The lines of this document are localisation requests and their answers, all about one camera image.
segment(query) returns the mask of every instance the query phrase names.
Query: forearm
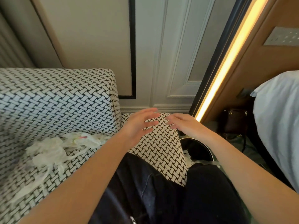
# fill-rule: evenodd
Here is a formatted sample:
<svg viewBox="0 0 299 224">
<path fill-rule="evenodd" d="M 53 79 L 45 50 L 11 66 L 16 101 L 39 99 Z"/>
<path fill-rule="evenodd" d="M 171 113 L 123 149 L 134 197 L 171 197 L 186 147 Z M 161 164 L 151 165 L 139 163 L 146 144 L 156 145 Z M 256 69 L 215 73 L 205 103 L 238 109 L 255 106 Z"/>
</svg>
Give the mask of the forearm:
<svg viewBox="0 0 299 224">
<path fill-rule="evenodd" d="M 42 200 L 20 224 L 87 223 L 120 161 L 130 148 L 114 135 L 87 162 Z"/>
<path fill-rule="evenodd" d="M 298 223 L 299 195 L 209 131 L 204 143 L 214 152 L 248 209 L 260 224 Z"/>
</svg>

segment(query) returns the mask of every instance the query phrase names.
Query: hand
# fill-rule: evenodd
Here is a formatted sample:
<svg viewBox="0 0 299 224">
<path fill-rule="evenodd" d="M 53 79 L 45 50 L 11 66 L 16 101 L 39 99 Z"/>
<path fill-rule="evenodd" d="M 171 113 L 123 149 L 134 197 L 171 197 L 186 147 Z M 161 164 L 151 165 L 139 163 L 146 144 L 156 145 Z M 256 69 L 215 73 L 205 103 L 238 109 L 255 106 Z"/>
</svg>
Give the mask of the hand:
<svg viewBox="0 0 299 224">
<path fill-rule="evenodd" d="M 171 125 L 171 129 L 178 129 L 203 143 L 215 134 L 189 114 L 175 113 L 167 116 L 166 119 L 169 120 L 167 124 Z"/>
<path fill-rule="evenodd" d="M 144 130 L 144 128 L 155 126 L 159 124 L 159 121 L 149 121 L 148 119 L 157 118 L 160 113 L 157 113 L 157 108 L 146 108 L 139 112 L 132 114 L 126 121 L 125 125 L 119 131 L 119 134 L 123 135 L 126 139 L 126 147 L 128 149 L 133 148 L 138 144 L 141 137 L 152 132 L 153 128 Z"/>
</svg>

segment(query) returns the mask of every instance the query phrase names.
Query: person's left hand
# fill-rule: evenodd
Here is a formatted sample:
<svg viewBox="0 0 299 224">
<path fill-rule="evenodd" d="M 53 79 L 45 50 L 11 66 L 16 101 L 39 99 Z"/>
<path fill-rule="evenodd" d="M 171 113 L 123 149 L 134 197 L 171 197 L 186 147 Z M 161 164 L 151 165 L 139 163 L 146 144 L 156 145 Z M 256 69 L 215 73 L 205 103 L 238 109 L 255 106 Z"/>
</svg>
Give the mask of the person's left hand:
<svg viewBox="0 0 299 224">
<path fill-rule="evenodd" d="M 126 138 L 126 147 L 128 149 L 133 148 L 138 144 L 142 136 L 152 132 L 153 128 L 149 128 L 146 130 L 144 130 L 144 128 L 158 125 L 159 122 L 157 120 L 149 122 L 145 121 L 157 118 L 159 116 L 160 113 L 158 113 L 157 108 L 146 108 L 132 114 L 126 121 L 122 129 L 119 131 L 119 134 L 123 135 Z"/>
</svg>

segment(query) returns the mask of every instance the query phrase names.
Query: person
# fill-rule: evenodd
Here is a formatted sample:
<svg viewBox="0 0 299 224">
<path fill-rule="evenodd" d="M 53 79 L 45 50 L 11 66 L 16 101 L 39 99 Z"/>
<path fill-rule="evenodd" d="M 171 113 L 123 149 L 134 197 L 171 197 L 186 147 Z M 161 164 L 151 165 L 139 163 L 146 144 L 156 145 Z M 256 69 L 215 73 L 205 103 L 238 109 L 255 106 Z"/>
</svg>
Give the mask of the person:
<svg viewBox="0 0 299 224">
<path fill-rule="evenodd" d="M 159 115 L 155 108 L 132 114 L 117 134 L 32 208 L 20 224 L 246 223 L 238 196 L 260 224 L 299 223 L 296 192 L 188 114 L 167 116 L 170 128 L 206 144 L 231 182 L 224 180 L 225 175 L 215 165 L 197 165 L 189 169 L 186 187 L 181 187 L 164 179 L 140 158 L 128 154 L 158 124 L 157 120 L 145 120 Z M 146 214 L 131 216 L 142 211 Z"/>
</svg>

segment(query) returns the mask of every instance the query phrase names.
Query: person's right arm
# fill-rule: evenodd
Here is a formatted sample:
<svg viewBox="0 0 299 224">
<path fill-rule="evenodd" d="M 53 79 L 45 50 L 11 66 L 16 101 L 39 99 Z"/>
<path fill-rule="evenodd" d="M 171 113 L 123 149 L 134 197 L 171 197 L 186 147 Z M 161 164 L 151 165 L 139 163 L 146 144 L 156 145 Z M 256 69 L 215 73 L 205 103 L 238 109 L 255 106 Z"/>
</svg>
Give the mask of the person's right arm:
<svg viewBox="0 0 299 224">
<path fill-rule="evenodd" d="M 166 119 L 171 128 L 183 131 L 213 151 L 260 224 L 299 223 L 299 195 L 296 192 L 192 116 L 175 113 Z"/>
</svg>

